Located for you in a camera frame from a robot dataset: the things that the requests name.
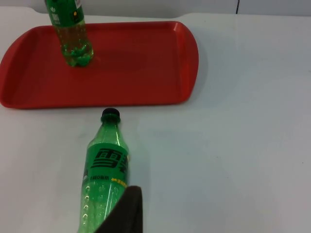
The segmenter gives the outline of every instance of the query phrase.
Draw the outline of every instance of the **sprite bottle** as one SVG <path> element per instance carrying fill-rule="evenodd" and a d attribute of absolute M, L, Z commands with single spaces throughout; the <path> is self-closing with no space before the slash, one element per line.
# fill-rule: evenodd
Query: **sprite bottle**
<path fill-rule="evenodd" d="M 61 51 L 70 66 L 86 66 L 93 57 L 81 0 L 45 0 Z"/>
<path fill-rule="evenodd" d="M 120 114 L 107 108 L 87 147 L 78 233 L 94 233 L 127 187 L 128 147 L 118 129 Z"/>

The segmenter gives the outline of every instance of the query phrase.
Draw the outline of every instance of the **soda bottle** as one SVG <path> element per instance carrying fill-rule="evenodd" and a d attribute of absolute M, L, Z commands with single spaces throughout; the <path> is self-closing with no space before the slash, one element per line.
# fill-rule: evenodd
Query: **soda bottle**
<path fill-rule="evenodd" d="M 87 147 L 78 233 L 93 233 L 127 187 L 128 147 L 118 124 L 120 113 L 107 108 L 102 125 Z"/>
<path fill-rule="evenodd" d="M 45 0 L 61 51 L 70 66 L 86 66 L 93 57 L 81 0 Z"/>

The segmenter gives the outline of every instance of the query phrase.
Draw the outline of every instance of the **plastic tray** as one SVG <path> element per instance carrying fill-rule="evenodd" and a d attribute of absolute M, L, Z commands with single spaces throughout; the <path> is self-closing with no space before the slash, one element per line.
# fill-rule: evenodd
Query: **plastic tray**
<path fill-rule="evenodd" d="M 52 26 L 36 27 L 0 65 L 0 102 L 18 109 L 175 104 L 186 101 L 198 48 L 180 22 L 88 24 L 94 58 L 69 67 Z"/>

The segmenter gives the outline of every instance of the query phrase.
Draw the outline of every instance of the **black object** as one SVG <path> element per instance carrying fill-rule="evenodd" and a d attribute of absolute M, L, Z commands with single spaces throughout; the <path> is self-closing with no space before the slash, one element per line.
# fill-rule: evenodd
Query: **black object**
<path fill-rule="evenodd" d="M 120 117 L 120 112 L 115 108 L 106 108 L 103 111 L 103 116 L 107 115 L 107 114 L 114 114 L 114 115 L 117 115 L 118 117 Z"/>
<path fill-rule="evenodd" d="M 237 10 L 236 10 L 235 14 L 239 13 L 239 7 L 240 7 L 240 0 L 238 0 Z"/>
<path fill-rule="evenodd" d="M 141 188 L 131 186 L 95 233 L 142 233 L 142 225 Z"/>

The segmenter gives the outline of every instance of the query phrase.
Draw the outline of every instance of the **green label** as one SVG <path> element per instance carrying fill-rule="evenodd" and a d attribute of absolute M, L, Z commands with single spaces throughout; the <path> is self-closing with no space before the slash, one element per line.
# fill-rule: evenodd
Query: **green label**
<path fill-rule="evenodd" d="M 81 0 L 46 0 L 51 22 L 58 27 L 71 27 L 84 19 Z"/>
<path fill-rule="evenodd" d="M 83 183 L 111 181 L 127 187 L 127 151 L 115 144 L 100 143 L 87 150 Z"/>

